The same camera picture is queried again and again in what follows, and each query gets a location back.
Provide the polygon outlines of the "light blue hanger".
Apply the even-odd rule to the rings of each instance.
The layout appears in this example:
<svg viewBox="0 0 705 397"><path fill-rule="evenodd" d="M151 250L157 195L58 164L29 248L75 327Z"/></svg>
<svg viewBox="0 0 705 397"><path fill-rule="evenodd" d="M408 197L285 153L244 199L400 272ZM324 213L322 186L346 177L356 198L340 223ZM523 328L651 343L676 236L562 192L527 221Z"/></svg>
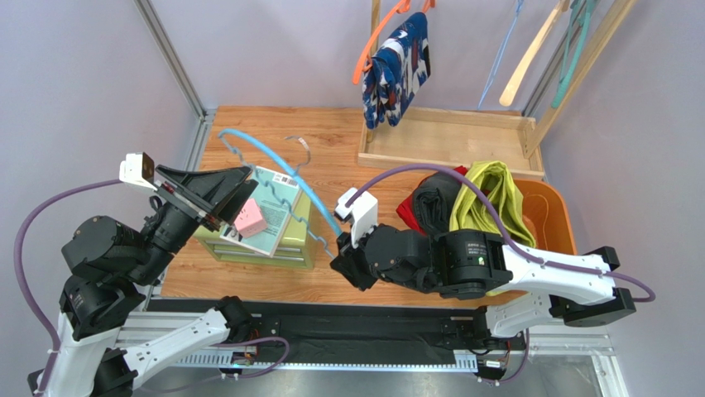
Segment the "light blue hanger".
<svg viewBox="0 0 705 397"><path fill-rule="evenodd" d="M307 165L310 162L310 149L308 146L308 143L301 137L301 136L288 136L285 139L286 140L296 140L298 141L305 149L306 154L307 154L307 161L304 163L301 163L300 165L297 165L296 167L292 167L286 160L284 160L278 153L276 153L274 150L272 150L269 146L265 145L258 139L256 139L254 136L251 136L247 134L246 132L242 132L240 130L232 129L232 128L225 128L221 130L217 137L218 139L223 143L223 145L232 153L234 154L238 159L241 165L246 166L251 170L251 177L255 179L256 182L259 184L263 184L266 186L274 195L274 198L277 200L278 203L284 204L285 208L289 211L291 217L295 219L297 222L302 222L305 227L308 235L312 237L315 241L319 242L322 245L322 248L324 249L324 252L326 255L332 260L335 258L335 255L331 251L331 247L329 245L329 241L320 236L317 235L315 232L313 232L312 227L310 226L310 222L307 220L304 220L302 217L295 215L294 213L294 204L291 203L290 201L287 201L286 199L280 197L277 193L275 188L272 185L272 182L264 181L260 179L260 171L256 168L256 166L245 160L244 154L240 149L238 149L234 144L230 143L228 140L228 136L235 136L236 138L245 141L247 144L250 146L253 146L255 149L259 150L262 154L264 154L266 157L268 157L270 160L272 160L282 171L284 175L286 175L288 178L292 179L297 183L297 185L300 187L301 192L305 194L313 207L319 212L319 214L322 216L323 220L325 223L329 226L331 231L333 232L333 235L337 237L341 232L342 229L338 225L338 222L334 219L333 214L329 211L327 206L324 204L324 201L317 195L317 193L314 191L314 189L309 186L309 184L304 180L304 178L300 175L300 168L304 165Z"/></svg>

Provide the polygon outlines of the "yellow-green trousers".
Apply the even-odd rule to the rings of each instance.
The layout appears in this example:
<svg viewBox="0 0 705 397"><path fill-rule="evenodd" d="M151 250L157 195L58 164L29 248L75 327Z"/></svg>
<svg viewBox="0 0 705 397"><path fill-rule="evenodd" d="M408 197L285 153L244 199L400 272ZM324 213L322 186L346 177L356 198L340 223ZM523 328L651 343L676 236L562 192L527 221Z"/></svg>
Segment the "yellow-green trousers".
<svg viewBox="0 0 705 397"><path fill-rule="evenodd" d="M465 177L486 195L496 210L511 239L525 246L537 242L523 219L524 195L516 186L508 166L501 161L476 161ZM462 185L453 203L449 230L473 229L498 234L499 228L481 199L469 187Z"/></svg>

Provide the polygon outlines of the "blue patterned trousers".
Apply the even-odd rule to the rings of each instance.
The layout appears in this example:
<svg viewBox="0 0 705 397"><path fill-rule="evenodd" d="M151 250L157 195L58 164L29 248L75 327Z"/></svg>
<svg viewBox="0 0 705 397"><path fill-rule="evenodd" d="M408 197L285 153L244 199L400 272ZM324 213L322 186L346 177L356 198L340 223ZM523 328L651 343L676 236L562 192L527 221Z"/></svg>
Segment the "blue patterned trousers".
<svg viewBox="0 0 705 397"><path fill-rule="evenodd" d="M366 127L373 130L384 122L397 126L430 75L428 19L416 12L382 43L363 75Z"/></svg>

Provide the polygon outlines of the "beige hanger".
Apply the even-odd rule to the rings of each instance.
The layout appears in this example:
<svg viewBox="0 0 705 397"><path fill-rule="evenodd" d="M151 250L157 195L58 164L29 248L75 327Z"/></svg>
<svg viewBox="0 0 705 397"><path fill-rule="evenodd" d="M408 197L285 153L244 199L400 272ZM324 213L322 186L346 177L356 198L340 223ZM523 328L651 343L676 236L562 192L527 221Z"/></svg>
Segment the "beige hanger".
<svg viewBox="0 0 705 397"><path fill-rule="evenodd" d="M504 91L499 98L499 104L508 108L515 101L520 86L525 79L530 65L543 46L549 33L552 31L560 17L568 10L568 0L557 1L553 10L549 13L544 24L536 33L534 39L528 46L520 62L516 66L512 76L509 78Z"/></svg>

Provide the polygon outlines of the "orange hanger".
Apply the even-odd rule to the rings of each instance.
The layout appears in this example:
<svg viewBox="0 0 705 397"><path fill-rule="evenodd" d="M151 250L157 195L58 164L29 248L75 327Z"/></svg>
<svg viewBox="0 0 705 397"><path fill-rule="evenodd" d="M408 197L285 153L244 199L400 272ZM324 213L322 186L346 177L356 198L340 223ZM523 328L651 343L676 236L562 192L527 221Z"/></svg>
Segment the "orange hanger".
<svg viewBox="0 0 705 397"><path fill-rule="evenodd" d="M380 36L386 24L396 14L408 12L411 9L411 1L399 1L383 18L380 18L381 1L373 1L372 32L354 66L352 83L358 85L364 75L372 69L375 65L373 61L378 56L380 49L382 49L381 53L386 55L387 52L395 49L395 43L398 41L399 46L408 47L408 50L403 50L401 53L409 62L409 74L415 78L415 89L423 85L431 75L427 13L435 6L435 0L424 1L419 12L411 14L387 39L380 43Z"/></svg>

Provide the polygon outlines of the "teal hanger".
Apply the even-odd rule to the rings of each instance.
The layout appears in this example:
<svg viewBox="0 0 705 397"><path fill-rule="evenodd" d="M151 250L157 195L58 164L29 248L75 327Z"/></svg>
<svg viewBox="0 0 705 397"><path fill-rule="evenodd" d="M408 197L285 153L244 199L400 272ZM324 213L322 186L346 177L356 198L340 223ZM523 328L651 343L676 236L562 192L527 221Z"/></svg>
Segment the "teal hanger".
<svg viewBox="0 0 705 397"><path fill-rule="evenodd" d="M595 0L572 1L570 4L570 18L559 70L559 82L551 103L553 109L557 109L567 95L568 87L587 40L596 4Z"/></svg>

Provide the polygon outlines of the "blue wire hanger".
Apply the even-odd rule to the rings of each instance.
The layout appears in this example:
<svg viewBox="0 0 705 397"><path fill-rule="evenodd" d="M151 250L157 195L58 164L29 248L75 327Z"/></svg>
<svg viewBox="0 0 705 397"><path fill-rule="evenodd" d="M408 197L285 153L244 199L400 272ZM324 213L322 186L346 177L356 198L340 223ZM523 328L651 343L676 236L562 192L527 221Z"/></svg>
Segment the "blue wire hanger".
<svg viewBox="0 0 705 397"><path fill-rule="evenodd" d="M501 62L503 60L503 57L504 57L504 54L506 51L506 47L507 47L509 40L513 34L513 31L516 28L516 24L520 18L520 14L522 12L524 3L525 3L524 0L516 0L515 1L515 9L514 9L513 19L512 19L511 24L509 25L509 27L506 31L506 34L504 35L504 38L502 39L502 42L499 45L498 50L496 52L495 59L493 60L492 67L491 67L490 72L487 76L487 81L486 81L484 88L482 90L481 97L477 103L476 109L478 111L482 109L482 105L484 104L484 102L487 98L487 95L488 95L492 85L494 84L494 80L495 80L497 72L500 68Z"/></svg>

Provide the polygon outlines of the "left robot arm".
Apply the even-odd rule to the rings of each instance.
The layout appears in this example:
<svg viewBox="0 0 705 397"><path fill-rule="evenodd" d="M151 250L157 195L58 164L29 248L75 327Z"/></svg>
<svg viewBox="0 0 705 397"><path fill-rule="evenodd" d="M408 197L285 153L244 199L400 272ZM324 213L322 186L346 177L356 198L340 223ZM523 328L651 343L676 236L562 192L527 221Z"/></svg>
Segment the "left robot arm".
<svg viewBox="0 0 705 397"><path fill-rule="evenodd" d="M70 277L60 296L59 327L46 367L28 376L36 396L129 396L166 367L207 346L243 342L252 316L235 296L220 299L191 324L129 348L115 343L142 286L160 274L200 227L218 230L257 186L246 166L188 172L130 155L119 179L150 194L153 214L141 231L108 216L87 219L62 247Z"/></svg>

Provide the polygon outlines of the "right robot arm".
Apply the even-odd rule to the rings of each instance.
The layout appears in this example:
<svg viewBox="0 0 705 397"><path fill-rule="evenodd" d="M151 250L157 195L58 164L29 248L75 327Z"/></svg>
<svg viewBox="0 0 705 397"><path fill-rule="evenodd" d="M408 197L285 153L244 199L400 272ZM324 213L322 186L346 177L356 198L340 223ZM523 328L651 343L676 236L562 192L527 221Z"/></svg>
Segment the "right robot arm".
<svg viewBox="0 0 705 397"><path fill-rule="evenodd" d="M388 225L374 227L359 239L344 232L337 246L331 268L361 291L384 281L443 299L523 292L508 304L474 311L465 333L472 349L502 347L554 318L568 327L592 328L636 311L631 292L611 277L618 264L610 247L575 256L512 246L489 232L466 229L424 236Z"/></svg>

